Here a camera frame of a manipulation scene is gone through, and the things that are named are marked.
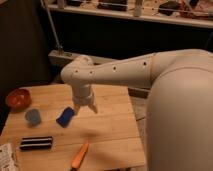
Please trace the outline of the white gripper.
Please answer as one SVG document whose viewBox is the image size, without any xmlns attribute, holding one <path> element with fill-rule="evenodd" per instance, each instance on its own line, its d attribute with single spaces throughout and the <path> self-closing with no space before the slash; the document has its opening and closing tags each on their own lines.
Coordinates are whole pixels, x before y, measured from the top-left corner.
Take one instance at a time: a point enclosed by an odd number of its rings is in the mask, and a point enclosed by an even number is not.
<svg viewBox="0 0 213 171">
<path fill-rule="evenodd" d="M 94 93 L 91 85 L 74 85 L 72 87 L 72 99 L 74 102 L 73 110 L 75 115 L 78 115 L 81 106 L 89 106 L 89 108 L 95 114 L 98 113 L 98 108 L 96 101 L 94 100 Z"/>
</svg>

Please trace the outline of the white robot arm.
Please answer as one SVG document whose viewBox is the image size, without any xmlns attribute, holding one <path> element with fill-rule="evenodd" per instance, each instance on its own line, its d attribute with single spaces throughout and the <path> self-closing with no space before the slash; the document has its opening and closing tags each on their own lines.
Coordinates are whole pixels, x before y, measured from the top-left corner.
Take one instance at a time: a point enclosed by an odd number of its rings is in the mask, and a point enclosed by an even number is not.
<svg viewBox="0 0 213 171">
<path fill-rule="evenodd" d="M 148 89 L 148 170 L 213 171 L 213 52 L 155 52 L 101 65 L 80 55 L 61 78 L 76 108 L 96 108 L 94 84 Z"/>
</svg>

